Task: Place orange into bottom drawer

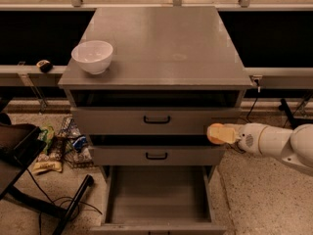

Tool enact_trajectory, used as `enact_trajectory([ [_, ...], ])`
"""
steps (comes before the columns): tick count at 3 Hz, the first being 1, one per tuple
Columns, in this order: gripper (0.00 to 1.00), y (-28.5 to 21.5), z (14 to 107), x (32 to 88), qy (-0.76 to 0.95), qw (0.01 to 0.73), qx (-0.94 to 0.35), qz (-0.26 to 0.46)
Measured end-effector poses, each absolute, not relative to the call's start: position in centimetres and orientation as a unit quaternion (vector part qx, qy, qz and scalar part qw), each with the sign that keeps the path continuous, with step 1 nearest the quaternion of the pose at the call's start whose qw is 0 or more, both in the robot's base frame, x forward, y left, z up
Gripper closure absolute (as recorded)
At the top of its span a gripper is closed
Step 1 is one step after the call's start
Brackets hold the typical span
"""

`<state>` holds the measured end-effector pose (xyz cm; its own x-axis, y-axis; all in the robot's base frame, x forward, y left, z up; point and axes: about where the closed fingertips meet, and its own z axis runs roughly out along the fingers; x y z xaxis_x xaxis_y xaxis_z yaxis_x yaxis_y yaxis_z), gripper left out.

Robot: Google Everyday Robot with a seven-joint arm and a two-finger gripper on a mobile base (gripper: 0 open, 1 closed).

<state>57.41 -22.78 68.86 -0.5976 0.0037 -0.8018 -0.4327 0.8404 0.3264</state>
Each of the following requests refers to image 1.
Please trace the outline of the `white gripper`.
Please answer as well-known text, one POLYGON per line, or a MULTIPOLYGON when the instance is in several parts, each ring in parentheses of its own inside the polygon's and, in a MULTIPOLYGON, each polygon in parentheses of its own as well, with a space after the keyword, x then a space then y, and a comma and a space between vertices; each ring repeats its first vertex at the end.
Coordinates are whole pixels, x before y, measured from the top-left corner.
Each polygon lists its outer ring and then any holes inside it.
POLYGON ((224 144, 234 144, 238 141, 238 147, 245 152, 260 155, 259 139, 264 124, 247 123, 247 124, 223 124, 219 130, 219 139, 224 144))

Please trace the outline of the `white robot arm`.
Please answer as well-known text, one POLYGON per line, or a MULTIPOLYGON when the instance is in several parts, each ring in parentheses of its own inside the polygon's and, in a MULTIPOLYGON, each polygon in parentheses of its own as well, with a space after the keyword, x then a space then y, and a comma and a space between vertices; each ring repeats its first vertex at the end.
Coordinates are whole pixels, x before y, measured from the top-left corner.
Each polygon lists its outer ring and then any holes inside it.
POLYGON ((283 165, 313 175, 312 124, 286 129, 262 123, 214 123, 206 135, 213 144, 237 144, 247 153, 271 157, 283 165))

